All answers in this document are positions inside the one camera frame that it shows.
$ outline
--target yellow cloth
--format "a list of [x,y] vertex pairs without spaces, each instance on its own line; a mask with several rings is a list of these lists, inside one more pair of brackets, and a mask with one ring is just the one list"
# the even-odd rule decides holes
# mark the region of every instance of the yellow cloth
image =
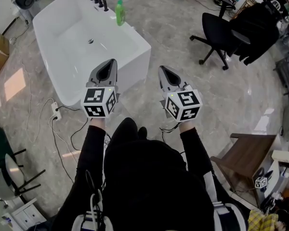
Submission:
[[274,231],[278,221],[277,214],[265,216],[259,210],[251,210],[249,217],[249,231]]

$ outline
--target hand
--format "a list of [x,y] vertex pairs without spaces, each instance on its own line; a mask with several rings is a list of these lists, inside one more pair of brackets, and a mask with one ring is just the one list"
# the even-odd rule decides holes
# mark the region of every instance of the hand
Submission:
[[184,133],[186,131],[189,131],[191,129],[193,129],[195,126],[193,125],[193,123],[191,121],[185,121],[185,122],[181,122],[179,124],[179,129],[180,129],[180,133]]
[[92,118],[90,125],[105,130],[105,118]]

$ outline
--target floor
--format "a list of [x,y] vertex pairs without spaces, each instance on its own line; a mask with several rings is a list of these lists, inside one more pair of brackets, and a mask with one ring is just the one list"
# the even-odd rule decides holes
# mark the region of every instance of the floor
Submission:
[[[117,0],[108,0],[114,9]],[[218,10],[212,0],[198,0],[212,10]],[[277,134],[281,126],[283,88],[275,72],[277,59],[270,52],[245,66],[233,56],[229,70],[222,70],[222,62],[214,52],[204,65],[199,65],[210,50],[209,46],[189,40],[194,34],[204,37],[201,15],[209,11],[195,0],[123,0],[127,10],[126,20],[152,46],[148,76],[145,82],[120,96],[106,131],[112,134],[126,117],[132,117],[137,125],[148,129],[150,139],[161,140],[161,128],[171,128],[175,122],[167,119],[159,103],[157,69],[168,65],[189,76],[191,83],[202,94],[204,107],[194,121],[209,156],[221,155],[233,143],[231,133]],[[6,37],[20,35],[24,24],[17,21]],[[38,197],[38,204],[47,216],[57,213],[69,193],[72,182],[66,175],[58,151],[54,145],[48,122],[52,115],[48,98],[59,102],[44,66],[33,26],[17,39],[14,50],[0,72],[0,126],[4,128],[14,151],[27,148],[17,156],[27,178],[46,169],[37,181],[38,189],[26,193],[27,199]],[[56,122],[54,130],[67,142],[56,138],[63,163],[71,177],[75,176],[78,154],[71,156],[70,136],[86,121],[82,111],[62,110],[63,118]],[[85,128],[73,137],[73,144],[81,149]],[[166,135],[167,143],[183,151],[179,131]]]

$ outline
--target chair base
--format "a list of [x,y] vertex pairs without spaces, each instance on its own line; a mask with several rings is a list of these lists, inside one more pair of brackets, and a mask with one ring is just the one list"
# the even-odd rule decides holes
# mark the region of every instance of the chair base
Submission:
[[[206,39],[204,39],[204,38],[197,37],[197,36],[195,36],[195,35],[190,36],[189,39],[190,39],[191,41],[193,41],[194,39],[196,39],[196,40],[198,40],[198,41],[200,41],[200,42],[203,42],[203,43],[205,43],[205,44],[207,44],[207,45],[210,45],[210,43],[209,43],[208,40],[206,40]],[[203,64],[206,62],[206,60],[209,58],[209,56],[211,56],[211,54],[213,53],[213,51],[216,51],[216,52],[218,53],[220,59],[223,61],[223,64],[224,64],[223,70],[227,70],[227,69],[229,68],[229,66],[228,66],[228,63],[227,63],[225,57],[224,57],[223,54],[222,54],[222,51],[221,51],[220,49],[215,49],[215,48],[213,48],[213,47],[211,48],[210,52],[206,55],[206,57],[205,57],[203,60],[199,60],[199,64],[200,64],[200,65],[203,65]]]

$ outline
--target black office chair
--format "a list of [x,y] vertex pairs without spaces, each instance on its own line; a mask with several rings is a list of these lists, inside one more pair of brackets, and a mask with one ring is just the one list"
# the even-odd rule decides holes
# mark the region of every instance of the black office chair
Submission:
[[222,51],[225,51],[228,56],[232,56],[241,44],[250,45],[250,40],[246,36],[232,30],[230,23],[223,19],[226,8],[231,7],[235,9],[235,6],[228,0],[221,1],[223,4],[218,17],[210,13],[202,14],[203,31],[207,39],[192,35],[190,40],[197,39],[212,47],[208,55],[203,60],[199,60],[200,65],[203,65],[213,51],[216,51],[223,61],[223,70],[227,70],[229,66]]

